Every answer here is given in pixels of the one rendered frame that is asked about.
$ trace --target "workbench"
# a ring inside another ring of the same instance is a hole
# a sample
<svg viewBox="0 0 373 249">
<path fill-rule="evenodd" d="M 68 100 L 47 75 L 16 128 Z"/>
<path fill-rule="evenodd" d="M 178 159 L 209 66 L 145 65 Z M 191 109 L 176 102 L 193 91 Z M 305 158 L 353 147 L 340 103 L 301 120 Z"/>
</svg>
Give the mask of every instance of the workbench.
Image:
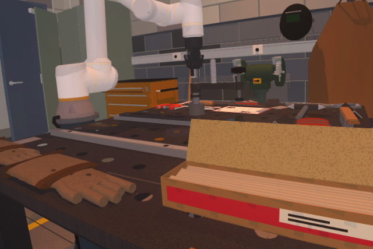
<svg viewBox="0 0 373 249">
<path fill-rule="evenodd" d="M 364 107 L 356 111 L 363 117 L 360 127 L 370 128 Z M 210 118 L 273 122 L 285 114 L 289 118 L 295 118 L 298 111 L 272 109 L 259 115 L 206 111 L 204 116 L 199 117 L 191 117 L 186 113 L 186 108 L 177 111 L 151 108 L 121 114 L 122 117 L 141 117 L 141 120 L 110 118 L 71 128 L 68 132 L 89 133 L 92 139 L 94 136 L 136 139 L 144 143 L 151 142 L 166 147 L 175 145 L 184 149 L 188 146 L 188 124 L 157 124 L 149 120 L 162 122 L 175 119 L 190 122 L 191 118 Z M 338 109 L 325 108 L 309 111 L 307 114 L 328 119 L 332 126 L 340 126 Z M 116 205 L 109 203 L 106 207 L 99 208 L 85 200 L 73 205 L 62 199 L 54 189 L 43 191 L 13 177 L 0 177 L 0 236 L 4 249 L 32 248 L 23 207 L 107 249 L 328 248 L 282 236 L 262 239 L 251 229 L 204 217 L 192 218 L 185 212 L 163 206 L 160 177 L 184 162 L 182 156 L 140 152 L 97 144 L 94 140 L 89 143 L 51 134 L 40 135 L 38 138 L 40 139 L 26 143 L 26 146 L 37 149 L 42 154 L 62 149 L 64 155 L 97 163 L 98 170 L 135 183 L 137 190 L 133 194 L 126 193 Z M 110 157 L 114 158 L 112 162 L 102 162 Z"/>
</svg>

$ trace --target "green display screen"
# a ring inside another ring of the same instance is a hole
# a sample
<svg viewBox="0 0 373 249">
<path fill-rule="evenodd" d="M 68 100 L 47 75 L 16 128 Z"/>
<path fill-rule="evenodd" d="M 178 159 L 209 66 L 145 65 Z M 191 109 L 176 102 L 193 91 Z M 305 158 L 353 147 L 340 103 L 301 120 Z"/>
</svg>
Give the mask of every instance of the green display screen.
<svg viewBox="0 0 373 249">
<path fill-rule="evenodd" d="M 300 13 L 286 15 L 286 23 L 297 23 L 300 21 L 301 21 Z"/>
</svg>

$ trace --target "yellow floor line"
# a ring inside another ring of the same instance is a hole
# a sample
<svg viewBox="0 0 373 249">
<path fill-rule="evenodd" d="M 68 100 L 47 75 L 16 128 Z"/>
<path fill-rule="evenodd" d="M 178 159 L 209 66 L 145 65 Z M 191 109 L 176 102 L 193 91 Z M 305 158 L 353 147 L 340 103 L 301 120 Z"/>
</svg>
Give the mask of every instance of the yellow floor line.
<svg viewBox="0 0 373 249">
<path fill-rule="evenodd" d="M 44 224 L 48 220 L 46 218 L 41 218 L 38 221 L 29 224 L 29 230 L 35 229 L 37 226 L 40 226 L 41 224 Z"/>
</svg>

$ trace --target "brown apron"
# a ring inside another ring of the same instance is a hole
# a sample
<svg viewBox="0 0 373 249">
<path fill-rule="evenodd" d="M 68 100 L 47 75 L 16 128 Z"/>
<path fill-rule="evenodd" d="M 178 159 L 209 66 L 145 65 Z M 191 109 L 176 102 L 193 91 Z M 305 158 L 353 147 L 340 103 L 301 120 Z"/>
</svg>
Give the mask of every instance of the brown apron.
<svg viewBox="0 0 373 249">
<path fill-rule="evenodd" d="M 373 10 L 338 3 L 308 61 L 308 102 L 359 103 L 373 118 Z"/>
</svg>

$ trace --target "power outlet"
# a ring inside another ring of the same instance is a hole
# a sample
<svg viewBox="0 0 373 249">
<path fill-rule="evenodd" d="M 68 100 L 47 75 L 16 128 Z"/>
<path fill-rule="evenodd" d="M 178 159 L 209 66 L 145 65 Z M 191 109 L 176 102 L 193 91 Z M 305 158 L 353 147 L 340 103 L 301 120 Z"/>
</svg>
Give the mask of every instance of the power outlet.
<svg viewBox="0 0 373 249">
<path fill-rule="evenodd" d="M 253 55 L 263 54 L 263 45 L 253 45 L 252 46 L 252 54 Z"/>
<path fill-rule="evenodd" d="M 181 53 L 180 52 L 174 52 L 173 53 L 173 60 L 174 61 L 180 61 L 181 60 Z"/>
</svg>

